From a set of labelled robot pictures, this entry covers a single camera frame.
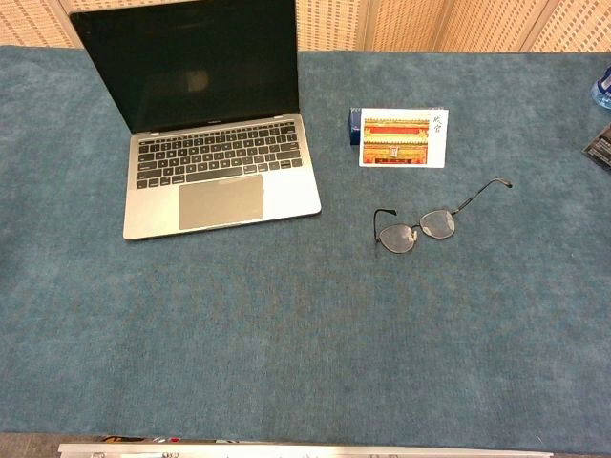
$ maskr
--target laptop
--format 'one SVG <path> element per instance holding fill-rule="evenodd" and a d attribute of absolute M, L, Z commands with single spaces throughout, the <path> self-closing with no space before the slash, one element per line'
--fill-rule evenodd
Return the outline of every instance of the laptop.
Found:
<path fill-rule="evenodd" d="M 294 0 L 70 19 L 132 132 L 125 239 L 321 211 L 299 113 Z"/>

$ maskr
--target glasses frame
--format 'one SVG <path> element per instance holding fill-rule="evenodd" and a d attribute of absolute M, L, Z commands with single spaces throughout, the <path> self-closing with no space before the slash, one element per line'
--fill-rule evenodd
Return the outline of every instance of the glasses frame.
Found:
<path fill-rule="evenodd" d="M 498 181 L 499 183 L 504 184 L 504 185 L 505 185 L 506 187 L 508 187 L 508 188 L 513 188 L 513 187 L 514 187 L 513 183 L 512 183 L 511 181 L 509 181 L 508 179 L 506 179 L 506 178 L 500 178 L 500 177 L 493 178 L 493 179 L 491 179 L 490 181 L 488 181 L 488 183 L 486 183 L 484 186 L 482 186 L 482 187 L 479 189 L 479 191 L 477 191 L 477 192 L 476 192 L 476 193 L 475 193 L 475 194 L 474 194 L 472 197 L 470 197 L 470 198 L 468 198 L 467 200 L 465 200 L 464 202 L 462 202 L 462 203 L 461 203 L 461 204 L 458 206 L 458 208 L 456 208 L 456 210 L 454 210 L 454 211 L 452 211 L 452 212 L 451 212 L 450 210 L 445 209 L 445 208 L 440 208 L 440 209 L 437 209 L 437 210 L 433 210 L 433 211 L 431 211 L 431 212 L 427 213 L 426 215 L 424 215 L 424 216 L 420 217 L 419 223 L 418 223 L 418 224 L 414 224 L 413 226 L 409 226 L 408 224 L 405 224 L 405 223 L 392 224 L 392 225 L 390 225 L 390 226 L 385 227 L 384 229 L 382 229 L 382 230 L 381 230 L 381 231 L 378 233 L 378 231 L 377 231 L 377 225 L 376 225 L 376 218 L 377 218 L 378 213 L 383 212 L 383 213 L 389 213 L 389 214 L 391 214 L 391 215 L 395 215 L 395 216 L 396 216 L 396 215 L 397 215 L 397 211 L 396 211 L 396 210 L 394 210 L 394 209 L 390 209 L 390 208 L 378 208 L 378 209 L 376 209 L 376 210 L 375 210 L 375 212 L 373 212 L 373 238 L 375 239 L 375 243 L 376 243 L 376 244 L 377 244 L 378 242 L 382 243 L 382 245 L 383 245 L 383 246 L 384 246 L 384 247 L 385 247 L 387 250 L 389 250 L 389 251 L 390 251 L 390 252 L 392 252 L 392 253 L 398 254 L 398 255 L 400 255 L 400 254 L 404 254 L 404 253 L 409 253 L 409 252 L 410 252 L 410 251 L 413 249 L 413 247 L 416 245 L 416 242 L 417 242 L 418 233 L 415 231 L 415 228 L 416 228 L 416 227 L 421 228 L 421 229 L 422 229 L 422 231 L 425 233 L 425 235 L 427 235 L 427 236 L 431 237 L 432 239 L 438 239 L 438 240 L 442 240 L 442 239 L 449 239 L 449 238 L 450 238 L 451 236 L 453 236 L 453 234 L 454 234 L 454 226 L 453 226 L 453 222 L 454 222 L 454 220 L 453 220 L 453 216 L 454 216 L 454 215 L 456 215 L 458 212 L 460 212 L 460 211 L 461 211 L 463 208 L 465 208 L 467 205 L 469 205 L 469 204 L 471 203 L 471 201 L 472 201 L 474 198 L 476 198 L 476 197 L 479 195 L 479 193 L 481 193 L 481 192 L 482 192 L 484 189 L 486 189 L 488 186 L 490 186 L 490 185 L 491 185 L 492 183 L 494 183 L 495 181 Z M 435 213 L 435 212 L 447 212 L 447 213 L 448 213 L 448 215 L 449 215 L 449 216 L 452 218 L 452 227 L 451 227 L 452 232 L 451 232 L 451 233 L 450 233 L 448 236 L 445 236 L 445 237 L 436 237 L 436 236 L 435 236 L 435 235 L 433 235 L 432 233 L 428 233 L 428 232 L 425 230 L 425 228 L 423 228 L 423 226 L 421 225 L 421 224 L 422 224 L 422 220 L 423 220 L 425 217 L 427 217 L 428 215 L 430 215 L 430 214 L 432 214 L 432 213 Z M 405 227 L 405 228 L 408 228 L 408 229 L 409 229 L 409 232 L 408 232 L 408 239 L 410 240 L 411 245 L 410 245 L 410 246 L 409 246 L 409 247 L 408 247 L 406 250 L 404 250 L 404 251 L 397 251 L 397 250 L 393 250 L 393 249 L 391 249 L 391 248 L 390 248 L 390 247 L 388 247 L 388 246 L 387 246 L 387 245 L 384 243 L 384 241 L 383 241 L 383 240 L 381 240 L 381 238 L 380 238 L 380 235 L 381 235 L 381 234 L 382 234 L 384 231 L 386 231 L 387 229 L 389 229 L 389 228 L 391 228 L 391 227 L 395 227 L 395 226 Z"/>

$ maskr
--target black screen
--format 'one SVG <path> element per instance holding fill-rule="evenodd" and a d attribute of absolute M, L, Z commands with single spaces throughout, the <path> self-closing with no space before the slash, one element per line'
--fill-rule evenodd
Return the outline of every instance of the black screen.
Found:
<path fill-rule="evenodd" d="M 199 0 L 70 18 L 133 133 L 299 111 L 294 0 Z"/>

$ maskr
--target blue bottle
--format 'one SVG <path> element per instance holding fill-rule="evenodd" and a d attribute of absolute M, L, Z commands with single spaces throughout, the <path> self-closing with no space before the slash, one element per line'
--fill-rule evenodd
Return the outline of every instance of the blue bottle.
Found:
<path fill-rule="evenodd" d="M 594 83 L 590 94 L 599 105 L 611 110 L 611 67 Z"/>

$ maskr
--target eyeglasses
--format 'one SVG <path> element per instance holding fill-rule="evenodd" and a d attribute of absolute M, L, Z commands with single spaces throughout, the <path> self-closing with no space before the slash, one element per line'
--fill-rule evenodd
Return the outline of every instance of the eyeglasses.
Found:
<path fill-rule="evenodd" d="M 477 191 L 472 198 L 468 198 L 462 202 L 453 212 L 445 209 L 434 210 L 422 217 L 419 224 L 414 224 L 413 226 L 408 226 L 407 224 L 393 224 L 392 226 L 383 229 L 379 235 L 375 225 L 375 218 L 377 217 L 378 213 L 385 212 L 390 213 L 391 215 L 396 215 L 397 211 L 387 208 L 378 208 L 373 214 L 373 236 L 375 237 L 375 242 L 381 242 L 384 247 L 392 253 L 401 254 L 407 253 L 416 244 L 416 239 L 418 237 L 418 233 L 414 230 L 416 227 L 420 227 L 422 232 L 434 239 L 447 239 L 451 237 L 454 233 L 453 216 L 469 205 L 469 203 L 476 198 L 479 193 L 481 193 L 495 181 L 504 184 L 508 188 L 512 188 L 514 186 L 505 178 L 493 178 L 479 191 Z"/>

